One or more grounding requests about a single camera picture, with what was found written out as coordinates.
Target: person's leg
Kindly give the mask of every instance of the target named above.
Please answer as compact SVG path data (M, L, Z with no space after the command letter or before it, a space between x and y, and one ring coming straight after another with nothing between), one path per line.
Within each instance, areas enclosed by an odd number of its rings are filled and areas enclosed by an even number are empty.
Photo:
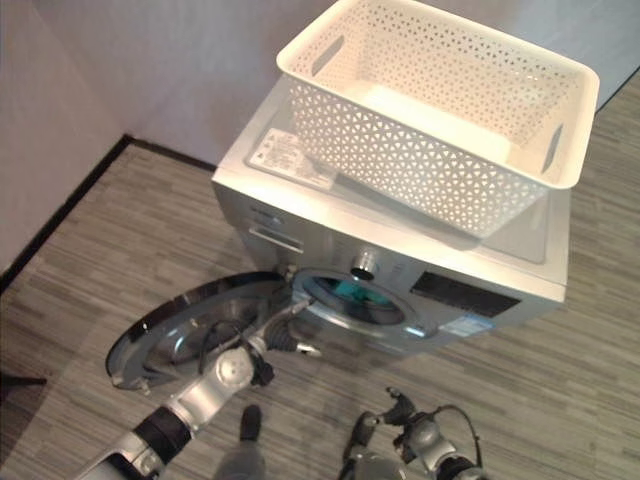
M265 463L258 448L261 422L260 407L245 408L240 423L240 442L225 454L213 480L264 480Z

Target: white wall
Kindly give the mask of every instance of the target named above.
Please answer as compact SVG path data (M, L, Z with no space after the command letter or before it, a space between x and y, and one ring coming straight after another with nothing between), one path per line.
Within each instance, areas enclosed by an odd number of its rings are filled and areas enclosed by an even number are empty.
M123 129L30 1L0 8L1 272Z
M217 163L330 0L56 0L37 7L127 132Z
M331 0L38 0L121 125L217 163L277 78L276 53ZM640 64L638 0L432 0L582 61L601 101Z

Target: basket handle hole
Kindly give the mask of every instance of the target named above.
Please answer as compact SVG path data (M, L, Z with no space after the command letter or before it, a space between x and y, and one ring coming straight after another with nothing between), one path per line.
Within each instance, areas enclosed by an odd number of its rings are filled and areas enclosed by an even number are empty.
M322 54L316 58L313 65L311 65L311 75L316 76L320 70L327 66L327 63L331 61L333 57L340 51L342 45L344 44L344 35L340 35L336 38L331 45L327 47L327 49L322 52Z
M560 143L560 134L562 134L562 126L564 124L560 124L556 131L553 132L553 136L551 137L551 142L549 143L549 148L547 149L547 156L544 159L544 165L542 166L542 173L545 173L551 164L553 163L553 157L556 154L556 150L558 149L558 143Z

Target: black baseboard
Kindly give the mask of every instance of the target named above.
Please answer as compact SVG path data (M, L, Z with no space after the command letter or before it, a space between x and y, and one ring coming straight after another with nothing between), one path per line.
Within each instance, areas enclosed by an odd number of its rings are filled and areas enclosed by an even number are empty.
M18 276L22 269L29 263L29 260L40 250L40 247L44 245L51 234L58 228L62 221L69 215L71 210L82 200L87 192L95 185L100 177L107 171L109 166L122 154L125 148L129 145L136 145L141 148L145 148L152 152L159 153L161 155L173 158L179 162L186 163L188 165L202 168L204 170L213 172L215 165L212 165L202 160L184 155L182 153L171 150L170 148L157 145L155 143L139 140L131 135L123 135L120 140L109 150L100 162L91 170L89 175L78 185L73 193L67 198L64 204L56 210L53 216L44 224L44 226L38 231L38 233L31 239L26 247L22 249L20 254L16 257L13 263L7 268L0 276L0 294L11 285L11 282Z
M216 170L216 166L211 163L198 160L197 158L190 157L189 155L185 155L184 153L176 152L175 150L164 147L162 145L158 145L157 143L147 142L146 140L140 140L138 138L133 138L131 140L131 143L140 148L144 148L151 152L159 153L160 155L164 155L165 157L170 157L174 160L178 160L179 162L186 163L187 165L191 165L192 167L201 168L209 172L214 172Z
M635 77L635 76L638 74L638 72L640 72L640 66L636 67L636 69L633 71L633 73L631 73L631 75L629 75L629 76L627 77L627 79L626 79L624 82L622 82L618 88L616 88L616 91L615 91L615 92L613 92L613 93L609 96L609 98L607 98L607 99L604 101L604 103L603 103L602 105L600 105L600 108L599 108L598 110L596 110L596 113L600 113L600 112L602 111L602 109L603 109L604 107L606 107L606 106L607 106L607 104L611 101L611 99L612 99L613 97L615 97L615 96L618 94L618 92L619 92L620 90L622 90L622 89L627 85L627 83L629 83L629 80L631 80L633 77Z

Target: washing machine top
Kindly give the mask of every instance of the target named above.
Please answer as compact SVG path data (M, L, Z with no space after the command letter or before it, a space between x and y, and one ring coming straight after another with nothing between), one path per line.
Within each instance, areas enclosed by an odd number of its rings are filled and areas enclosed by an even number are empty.
M525 276L566 285L570 192L553 191L491 237L471 237L305 157L281 78L213 182L336 231L489 281Z

